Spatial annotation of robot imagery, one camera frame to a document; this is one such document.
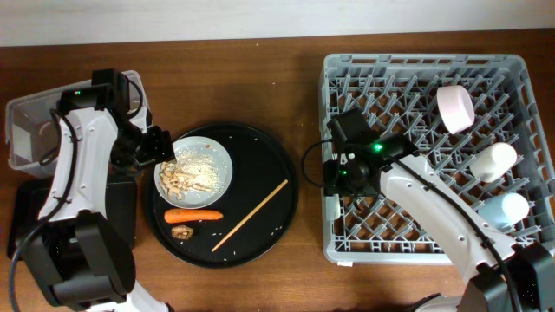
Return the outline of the food scraps rice and pasta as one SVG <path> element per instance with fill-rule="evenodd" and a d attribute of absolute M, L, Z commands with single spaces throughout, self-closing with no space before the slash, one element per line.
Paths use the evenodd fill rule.
<path fill-rule="evenodd" d="M 192 192 L 214 194 L 221 181 L 216 159 L 195 150 L 179 152 L 175 162 L 162 162 L 159 186 L 170 198 L 184 200 Z"/>

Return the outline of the grey plate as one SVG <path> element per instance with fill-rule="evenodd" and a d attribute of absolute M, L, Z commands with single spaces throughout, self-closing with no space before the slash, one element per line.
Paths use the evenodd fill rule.
<path fill-rule="evenodd" d="M 232 181 L 230 154 L 216 140 L 188 136 L 174 141 L 175 159 L 154 168 L 154 185 L 170 205 L 199 209 L 218 201 Z"/>

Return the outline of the orange carrot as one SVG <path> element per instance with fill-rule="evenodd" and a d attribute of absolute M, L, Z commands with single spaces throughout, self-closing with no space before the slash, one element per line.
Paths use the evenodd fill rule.
<path fill-rule="evenodd" d="M 185 210 L 171 209 L 164 213 L 164 220 L 168 224 L 179 224 L 192 221 L 220 220 L 224 215 L 219 211 L 212 210 Z"/>

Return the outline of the brown walnut piece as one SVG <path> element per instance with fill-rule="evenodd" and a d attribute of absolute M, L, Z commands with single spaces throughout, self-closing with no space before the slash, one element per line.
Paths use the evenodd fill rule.
<path fill-rule="evenodd" d="M 194 230 L 186 225 L 177 225 L 171 229 L 171 234 L 179 240 L 188 240 L 193 236 Z"/>

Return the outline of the pink-white bowl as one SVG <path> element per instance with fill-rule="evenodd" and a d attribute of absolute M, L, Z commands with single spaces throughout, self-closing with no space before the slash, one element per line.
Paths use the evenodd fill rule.
<path fill-rule="evenodd" d="M 472 126 L 475 119 L 473 103 L 464 87 L 441 87 L 436 96 L 441 119 L 451 134 L 460 133 Z"/>

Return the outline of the white cup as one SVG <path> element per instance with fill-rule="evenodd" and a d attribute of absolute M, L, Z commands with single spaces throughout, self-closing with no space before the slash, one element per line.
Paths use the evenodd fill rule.
<path fill-rule="evenodd" d="M 516 163 L 517 157 L 511 145 L 495 143 L 475 154 L 475 161 L 469 166 L 470 172 L 480 181 L 492 183 Z"/>

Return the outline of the light blue cup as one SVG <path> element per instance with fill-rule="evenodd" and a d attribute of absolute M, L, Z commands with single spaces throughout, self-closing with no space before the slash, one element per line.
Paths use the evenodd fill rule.
<path fill-rule="evenodd" d="M 518 193 L 505 193 L 484 201 L 478 214 L 498 230 L 513 226 L 528 215 L 530 205 Z"/>

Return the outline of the white plastic fork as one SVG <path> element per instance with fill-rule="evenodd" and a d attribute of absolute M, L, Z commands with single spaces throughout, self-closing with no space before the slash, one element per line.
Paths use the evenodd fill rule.
<path fill-rule="evenodd" d="M 333 220 L 337 220 L 341 217 L 341 199 L 338 195 L 333 195 L 330 198 L 330 217 Z"/>

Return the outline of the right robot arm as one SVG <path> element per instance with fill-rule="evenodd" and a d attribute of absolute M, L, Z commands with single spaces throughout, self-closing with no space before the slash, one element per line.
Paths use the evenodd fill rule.
<path fill-rule="evenodd" d="M 433 295 L 413 311 L 547 311 L 554 307 L 554 259 L 539 243 L 520 247 L 480 217 L 433 171 L 403 134 L 380 135 L 353 108 L 327 123 L 336 160 L 324 163 L 325 194 L 381 194 L 439 245 L 466 285 L 459 297 Z"/>

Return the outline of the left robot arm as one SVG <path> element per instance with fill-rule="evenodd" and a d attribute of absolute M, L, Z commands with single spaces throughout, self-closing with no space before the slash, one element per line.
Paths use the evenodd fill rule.
<path fill-rule="evenodd" d="M 50 193 L 34 227 L 16 244 L 8 274 L 13 310 L 16 267 L 27 265 L 47 302 L 74 311 L 169 311 L 137 281 L 129 244 L 108 222 L 108 168 L 141 171 L 175 158 L 171 135 L 133 119 L 136 83 L 113 68 L 93 72 L 85 88 L 65 89 L 49 113 L 58 147 Z"/>

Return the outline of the clear plastic waste bin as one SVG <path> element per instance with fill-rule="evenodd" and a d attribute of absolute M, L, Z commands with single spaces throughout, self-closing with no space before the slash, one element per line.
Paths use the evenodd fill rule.
<path fill-rule="evenodd" d="M 14 99 L 7 104 L 5 141 L 10 146 L 8 162 L 11 169 L 26 172 L 39 179 L 55 174 L 56 163 L 45 166 L 39 163 L 40 158 L 55 147 L 57 142 L 57 131 L 49 110 L 56 107 L 63 91 L 81 90 L 91 85 L 91 80 L 81 81 Z M 112 125 L 106 120 L 92 120 L 86 126 L 79 126 L 72 117 L 69 120 L 82 141 L 76 170 L 81 175 L 87 172 L 106 172 L 110 165 L 112 147 L 103 139 L 110 134 L 117 134 L 118 131 L 112 130 Z"/>

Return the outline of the grey dishwasher rack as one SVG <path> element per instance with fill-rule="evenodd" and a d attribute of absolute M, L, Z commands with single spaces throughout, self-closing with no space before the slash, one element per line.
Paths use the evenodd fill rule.
<path fill-rule="evenodd" d="M 474 123 L 451 134 L 436 92 L 460 85 L 471 95 Z M 328 55 L 319 82 L 323 160 L 336 160 L 328 121 L 362 110 L 380 133 L 403 133 L 434 171 L 474 209 L 507 192 L 524 196 L 528 215 L 506 229 L 521 246 L 554 247 L 554 168 L 525 61 L 517 55 Z M 470 172 L 475 154 L 504 142 L 516 163 L 492 183 Z M 332 263 L 445 264 L 439 246 L 400 206 L 383 197 L 339 196 L 341 217 L 323 198 L 323 253 Z"/>

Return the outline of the wooden chopstick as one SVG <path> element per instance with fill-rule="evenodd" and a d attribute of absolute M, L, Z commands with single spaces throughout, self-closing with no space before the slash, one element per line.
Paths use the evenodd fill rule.
<path fill-rule="evenodd" d="M 215 252 L 226 241 L 228 241 L 241 227 L 243 227 L 257 212 L 259 212 L 269 201 L 271 201 L 281 190 L 289 184 L 289 180 L 285 179 L 281 182 L 266 198 L 264 198 L 255 208 L 253 208 L 241 221 L 239 221 L 212 249 Z"/>

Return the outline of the round black serving tray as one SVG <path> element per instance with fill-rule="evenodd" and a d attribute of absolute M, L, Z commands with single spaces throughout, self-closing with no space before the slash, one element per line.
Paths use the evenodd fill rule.
<path fill-rule="evenodd" d="M 188 240 L 172 236 L 164 213 L 173 206 L 154 185 L 147 184 L 144 215 L 158 241 L 178 259 L 211 269 L 239 266 L 261 257 L 285 234 L 297 210 L 298 178 L 289 154 L 278 140 L 255 127 L 240 124 L 212 124 L 183 133 L 183 137 L 204 136 L 220 143 L 230 154 L 231 186 L 210 210 L 224 217 L 216 221 L 194 221 Z M 290 182 L 215 252 L 211 249 L 281 182 Z"/>

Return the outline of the black rectangular tray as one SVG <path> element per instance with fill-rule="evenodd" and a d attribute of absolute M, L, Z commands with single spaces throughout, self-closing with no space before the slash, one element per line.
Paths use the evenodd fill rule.
<path fill-rule="evenodd" d="M 8 259 L 13 257 L 18 240 L 36 223 L 52 184 L 52 178 L 33 179 L 22 183 L 16 192 L 16 202 L 6 248 Z M 132 249 L 136 228 L 137 184 L 128 176 L 108 176 L 106 213 L 108 222 Z"/>

